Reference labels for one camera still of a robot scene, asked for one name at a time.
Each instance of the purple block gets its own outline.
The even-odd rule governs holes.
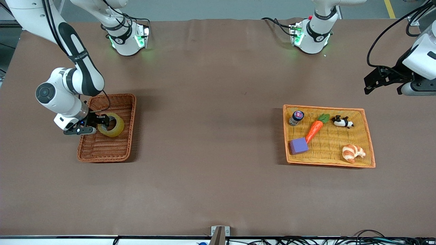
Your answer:
[[[291,147],[292,155],[300,154],[309,150],[305,138],[291,140],[289,146]]]

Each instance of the tape roll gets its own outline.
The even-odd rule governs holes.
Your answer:
[[[118,116],[115,113],[110,112],[110,113],[106,113],[106,115],[109,117],[110,121],[113,121],[113,120],[116,121],[115,127],[108,131],[106,125],[99,124],[97,126],[97,128],[99,129],[100,133],[102,133],[108,137],[117,137],[119,134],[121,134],[121,132],[124,129],[124,121],[120,116]]]

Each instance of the brown wicker basket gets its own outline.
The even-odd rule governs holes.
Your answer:
[[[296,110],[304,112],[304,118],[297,126],[291,126],[289,124],[289,118]],[[323,113],[329,113],[330,118],[335,115],[348,116],[348,120],[354,123],[354,127],[351,129],[338,127],[329,120],[309,142],[309,151],[292,155],[289,142],[293,139],[305,137],[312,123]],[[283,127],[286,160],[288,163],[355,168],[375,167],[374,150],[372,148],[371,136],[369,135],[368,123],[363,109],[284,105]],[[348,144],[362,147],[366,152],[366,157],[357,157],[356,163],[347,162],[342,157],[342,148]]]
[[[136,97],[133,94],[108,95],[111,107],[98,114],[113,112],[124,121],[124,130],[116,137],[107,137],[99,131],[80,138],[77,149],[77,159],[89,163],[113,163],[125,161],[130,156],[133,136],[133,122],[135,120]],[[88,105],[93,110],[104,109],[108,106],[105,95],[90,98]]]

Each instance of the croissant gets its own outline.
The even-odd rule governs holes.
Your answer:
[[[342,156],[350,163],[355,163],[355,157],[365,157],[366,153],[360,146],[346,145],[342,148]]]

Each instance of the yellow tape line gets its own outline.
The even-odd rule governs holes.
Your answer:
[[[394,10],[392,9],[391,1],[385,0],[386,9],[388,10],[389,18],[396,19]]]

